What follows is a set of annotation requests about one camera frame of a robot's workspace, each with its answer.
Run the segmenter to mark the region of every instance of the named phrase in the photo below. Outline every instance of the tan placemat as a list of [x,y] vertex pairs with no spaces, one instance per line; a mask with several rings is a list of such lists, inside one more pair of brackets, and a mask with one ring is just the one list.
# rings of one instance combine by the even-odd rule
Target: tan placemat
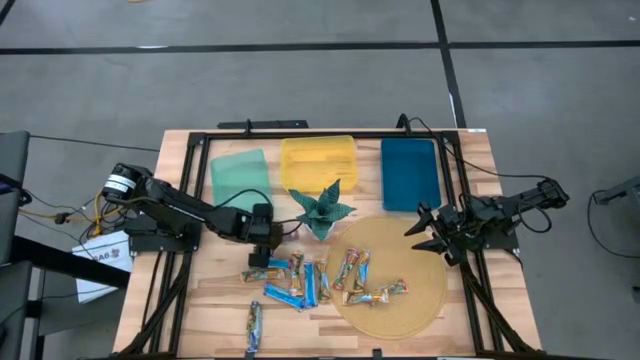
[[[391,296],[389,304],[342,305],[342,291],[332,291],[338,312],[363,333],[382,339],[401,339],[424,330],[438,316],[444,303],[447,283],[443,259],[427,251],[411,250],[411,246],[427,240],[426,235],[404,237],[413,224],[394,217],[368,217],[351,225],[331,246],[327,258],[327,275],[333,282],[346,250],[369,249],[371,261],[367,290],[403,279],[408,294]],[[346,290],[352,290],[355,269],[351,271]]]

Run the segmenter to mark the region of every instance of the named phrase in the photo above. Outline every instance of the wooden table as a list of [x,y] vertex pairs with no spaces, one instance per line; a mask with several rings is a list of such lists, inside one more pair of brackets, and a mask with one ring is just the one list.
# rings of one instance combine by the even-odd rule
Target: wooden table
[[[156,166],[155,176],[170,182],[176,188],[180,182],[187,136],[188,131],[185,130],[166,131]],[[486,132],[460,130],[460,139],[466,160],[485,169],[496,170]],[[279,140],[216,140],[211,143],[209,159],[258,148],[264,150],[268,163],[276,220],[299,215],[300,207],[281,187]],[[190,192],[194,188],[198,151],[194,156]],[[366,216],[385,214],[381,205],[380,140],[357,140],[357,161],[358,184],[353,190],[343,192],[340,201],[358,210],[339,222],[324,244],[311,240],[308,231],[300,228],[298,239],[283,243],[275,256],[288,257],[295,249],[302,250],[307,257],[325,256],[332,241],[346,226]],[[449,161],[455,190],[459,193],[460,186],[452,156],[449,156]],[[467,174],[474,194],[501,194],[497,177],[468,166]],[[440,186],[444,204],[446,199],[442,182]],[[209,169],[202,199],[210,203],[213,200]],[[417,215],[403,216],[412,221],[417,220]],[[321,305],[299,313],[263,296],[262,283],[240,284],[239,273],[246,270],[247,254],[251,249],[251,246],[225,241],[211,232],[203,231],[201,247],[194,256],[189,279],[179,356],[244,356],[247,348],[245,326],[251,300],[258,300],[264,305],[264,335],[260,356],[371,356],[372,349],[378,347],[385,356],[474,354],[462,281],[457,267],[447,267],[448,293],[438,318],[416,336],[390,341],[360,333],[342,319],[333,305]],[[155,254],[143,254],[135,259],[114,351],[128,345],[140,330],[155,258]],[[487,251],[486,258],[498,308],[527,343],[539,348],[540,341],[520,265],[504,251]],[[160,278],[161,275],[158,274],[151,309],[155,307]],[[480,304],[478,312],[485,347],[490,348],[487,317]],[[161,349],[167,348],[172,313],[173,310],[170,309],[165,318]]]

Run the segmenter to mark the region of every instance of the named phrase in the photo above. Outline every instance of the white paper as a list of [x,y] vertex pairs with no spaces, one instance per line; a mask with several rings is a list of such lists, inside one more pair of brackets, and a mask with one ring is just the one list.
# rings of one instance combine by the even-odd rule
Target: white paper
[[[124,231],[118,231],[109,235],[100,236],[87,241],[84,244],[84,249],[91,254],[87,254],[82,246],[76,246],[72,249],[73,254],[81,256],[87,259],[96,259],[101,263],[115,268],[131,272],[133,268],[133,261],[129,256],[129,235]],[[80,294],[87,291],[93,291],[104,288],[106,285],[95,283],[87,280],[76,279],[76,285],[78,287],[78,302],[85,304],[91,300],[95,300],[101,296],[104,296],[114,290],[115,287],[108,287],[101,291],[95,291],[88,294]]]

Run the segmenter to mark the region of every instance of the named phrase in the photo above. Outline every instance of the yellow plastic bin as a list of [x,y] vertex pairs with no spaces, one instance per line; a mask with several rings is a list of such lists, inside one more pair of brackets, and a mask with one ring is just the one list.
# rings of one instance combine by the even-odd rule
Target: yellow plastic bin
[[321,192],[340,179],[340,189],[358,182],[353,137],[326,136],[282,140],[282,186],[301,192]]

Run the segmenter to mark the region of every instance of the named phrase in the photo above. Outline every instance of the colorful wrapper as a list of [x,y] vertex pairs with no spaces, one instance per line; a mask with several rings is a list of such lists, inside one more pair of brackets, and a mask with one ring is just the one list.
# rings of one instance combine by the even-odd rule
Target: colorful wrapper
[[407,287],[407,283],[404,280],[398,280],[393,284],[381,286],[378,290],[387,289],[389,295],[402,295],[409,293],[409,288]]
[[240,274],[240,281],[245,284],[258,280],[284,279],[284,276],[284,270],[282,269],[251,269]]
[[291,288],[289,293],[293,296],[302,296],[302,279],[300,279],[300,267],[302,266],[304,254],[300,251],[291,253]]
[[318,306],[317,281],[313,262],[304,263],[304,306],[307,308]]
[[369,293],[352,293],[352,292],[343,292],[342,293],[342,304],[343,305],[354,305],[354,304],[387,304],[389,302],[389,292],[387,289],[383,290],[374,290]]
[[364,283],[367,282],[367,275],[369,274],[369,259],[371,259],[371,252],[369,252],[369,250],[360,251],[358,273],[353,283],[354,292],[364,292]]
[[289,260],[287,260],[287,259],[269,258],[268,267],[270,269],[289,270]]
[[291,305],[298,311],[302,311],[304,309],[304,298],[292,296],[286,289],[267,283],[264,286],[264,294],[285,304]]
[[349,275],[349,272],[351,271],[351,269],[353,269],[353,265],[356,263],[356,261],[358,261],[358,249],[348,249],[346,255],[344,256],[344,260],[342,260],[342,265],[340,265],[338,276],[333,282],[334,289],[344,289],[344,281],[347,279],[347,275]]
[[329,290],[329,277],[327,276],[327,260],[316,260],[316,272],[320,279],[318,286],[318,301],[327,304],[331,301],[331,290]]
[[258,351],[260,340],[262,339],[262,307],[257,301],[252,301],[249,309],[247,339],[249,340],[247,352],[254,353]]

